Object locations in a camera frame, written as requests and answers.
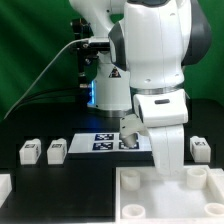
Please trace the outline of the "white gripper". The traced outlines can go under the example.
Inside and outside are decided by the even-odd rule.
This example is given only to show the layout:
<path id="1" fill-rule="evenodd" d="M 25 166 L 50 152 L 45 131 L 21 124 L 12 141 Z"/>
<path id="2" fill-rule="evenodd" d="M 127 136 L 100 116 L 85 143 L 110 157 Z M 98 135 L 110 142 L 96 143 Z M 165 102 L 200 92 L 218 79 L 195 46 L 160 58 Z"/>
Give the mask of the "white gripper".
<path id="1" fill-rule="evenodd" d="M 183 126 L 149 128 L 148 134 L 157 172 L 165 176 L 178 174 L 184 164 Z"/>

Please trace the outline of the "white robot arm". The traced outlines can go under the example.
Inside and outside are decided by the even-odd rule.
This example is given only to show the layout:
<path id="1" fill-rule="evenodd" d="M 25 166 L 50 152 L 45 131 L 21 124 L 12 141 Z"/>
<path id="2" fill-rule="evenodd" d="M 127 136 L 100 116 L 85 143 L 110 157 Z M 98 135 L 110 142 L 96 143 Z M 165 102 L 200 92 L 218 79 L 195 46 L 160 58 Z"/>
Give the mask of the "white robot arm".
<path id="1" fill-rule="evenodd" d="M 88 107 L 119 116 L 128 147 L 147 136 L 158 173 L 179 173 L 188 122 L 183 67 L 199 62 L 211 44 L 198 0 L 69 2 L 93 32 L 81 50 L 98 56 Z"/>

